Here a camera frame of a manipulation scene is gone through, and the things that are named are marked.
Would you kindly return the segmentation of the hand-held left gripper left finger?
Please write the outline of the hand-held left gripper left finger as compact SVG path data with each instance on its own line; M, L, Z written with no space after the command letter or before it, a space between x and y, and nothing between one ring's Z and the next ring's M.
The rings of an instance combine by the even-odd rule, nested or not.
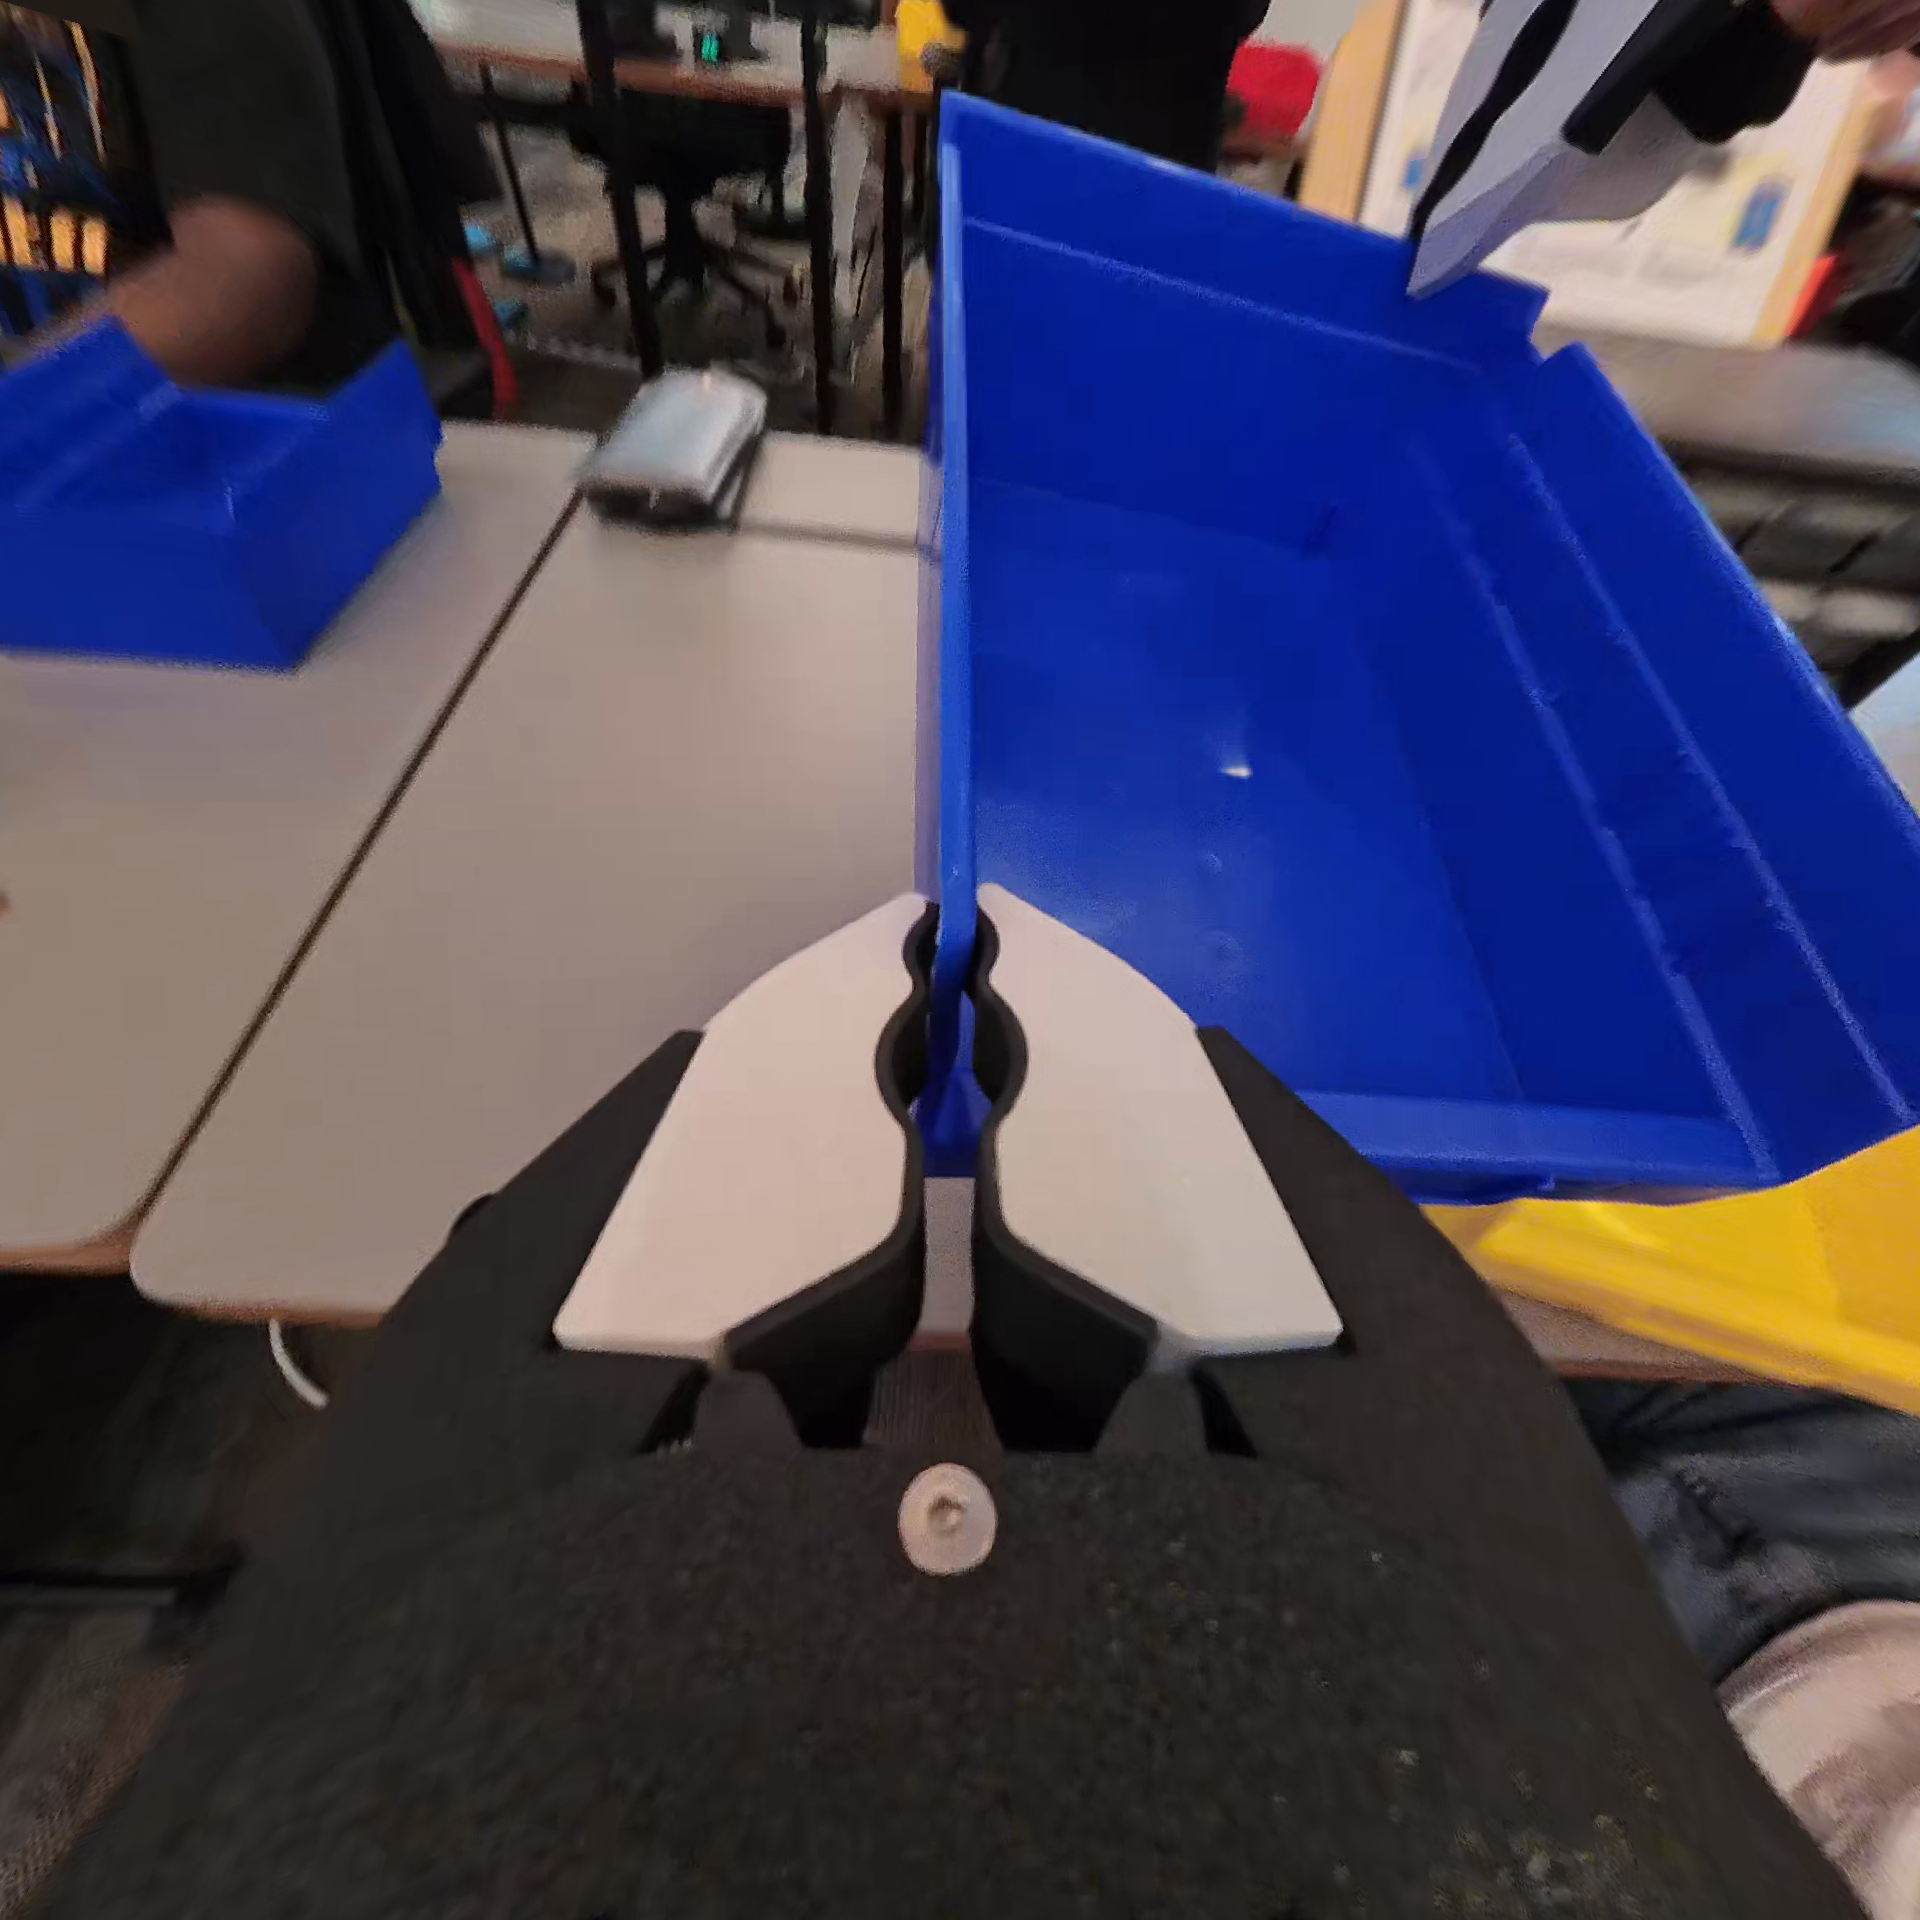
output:
M924 1307L926 1027L920 895L761 973L690 1045L554 1344L754 1376L852 1439Z

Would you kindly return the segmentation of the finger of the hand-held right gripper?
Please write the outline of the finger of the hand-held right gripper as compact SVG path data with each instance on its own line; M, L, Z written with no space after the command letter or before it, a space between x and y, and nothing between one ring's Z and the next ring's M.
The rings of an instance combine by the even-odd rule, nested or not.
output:
M1476 275L1527 228L1630 223L1697 167L1702 143L1656 103L1645 103L1598 155L1564 138L1567 116L1621 50L1622 45L1553 50L1439 205L1424 239L1415 243L1406 228L1411 298L1429 298Z
M1535 85L1572 21L1575 3L1480 7L1429 143L1408 239L1421 243L1440 203L1479 158L1501 116Z

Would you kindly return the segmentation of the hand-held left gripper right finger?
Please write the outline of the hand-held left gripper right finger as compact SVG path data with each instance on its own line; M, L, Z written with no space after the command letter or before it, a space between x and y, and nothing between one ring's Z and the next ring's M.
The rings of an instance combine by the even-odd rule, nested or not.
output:
M1339 1349L1342 1317L1178 1003L1003 884L976 897L972 1352L1018 1444L1140 1381Z

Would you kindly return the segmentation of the blue plastic bin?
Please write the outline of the blue plastic bin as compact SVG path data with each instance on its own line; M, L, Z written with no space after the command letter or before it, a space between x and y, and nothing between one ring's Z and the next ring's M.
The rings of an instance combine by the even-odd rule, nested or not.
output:
M5 377L3 651L292 672L440 499L440 446L406 345L277 396L76 334Z
M1917 1129L1917 814L1542 295L966 94L937 185L938 1093L997 884L1416 1202Z

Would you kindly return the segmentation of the yellow plastic bin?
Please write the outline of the yellow plastic bin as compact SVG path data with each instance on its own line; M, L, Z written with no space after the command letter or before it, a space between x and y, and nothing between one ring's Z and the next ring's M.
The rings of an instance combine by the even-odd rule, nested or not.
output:
M1570 1378L1766 1381L1918 1413L1918 1133L1695 1205L1431 1206Z

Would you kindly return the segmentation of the person's right hand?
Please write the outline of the person's right hand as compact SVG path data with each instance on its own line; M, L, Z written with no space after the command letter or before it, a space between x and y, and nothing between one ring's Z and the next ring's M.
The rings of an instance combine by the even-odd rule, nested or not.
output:
M1812 56L1854 65L1910 53L1918 45L1918 3L1770 3L1775 19Z

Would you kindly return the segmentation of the tan wooden board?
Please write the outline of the tan wooden board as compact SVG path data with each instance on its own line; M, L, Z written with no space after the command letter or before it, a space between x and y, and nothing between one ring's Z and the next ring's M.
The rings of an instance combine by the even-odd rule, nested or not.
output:
M1347 227L1361 224L1406 8L1406 3L1362 4L1315 94L1297 200Z

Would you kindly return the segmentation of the instruction poster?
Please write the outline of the instruction poster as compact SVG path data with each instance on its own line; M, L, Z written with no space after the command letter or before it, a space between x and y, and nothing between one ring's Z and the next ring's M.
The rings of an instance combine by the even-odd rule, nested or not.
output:
M1476 4L1397 7L1356 224L1403 237L1469 53ZM1742 132L1621 224L1532 227L1490 256L1495 275L1541 286L1544 329L1706 347L1783 343L1854 185L1875 69L1818 65L1770 129Z

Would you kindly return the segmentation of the red object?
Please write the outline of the red object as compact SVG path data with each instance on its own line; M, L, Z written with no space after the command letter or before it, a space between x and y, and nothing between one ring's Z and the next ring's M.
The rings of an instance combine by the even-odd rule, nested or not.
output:
M1293 150L1323 85L1320 56L1299 45L1245 43L1233 60L1222 150L1260 158Z
M459 288L474 343L484 357L493 393L493 419L512 422L520 412L520 387L508 339L499 320L494 302L465 253L449 261L449 272Z

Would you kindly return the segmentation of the grey padded pouch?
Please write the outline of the grey padded pouch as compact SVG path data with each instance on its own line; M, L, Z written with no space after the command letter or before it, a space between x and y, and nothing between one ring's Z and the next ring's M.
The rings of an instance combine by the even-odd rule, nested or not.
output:
M649 488L708 492L748 460L769 421L754 380L715 369L671 369L646 380L599 439L580 471Z

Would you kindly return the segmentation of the brown table black legs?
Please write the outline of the brown table black legs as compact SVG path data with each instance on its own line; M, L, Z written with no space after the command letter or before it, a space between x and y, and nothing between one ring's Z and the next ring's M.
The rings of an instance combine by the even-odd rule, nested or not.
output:
M908 69L892 26L824 26L818 4L802 4L798 19L773 21L758 53L715 65L700 56L707 21L720 15L715 7L652 4L646 50L617 40L608 4L431 3L415 4L415 13L445 58L486 76L582 85L604 118L626 92L801 114L814 421L822 434L835 432L841 396L831 120L847 103L866 113L879 131L881 175L881 431L902 442L908 169L929 152L942 88L929 72Z

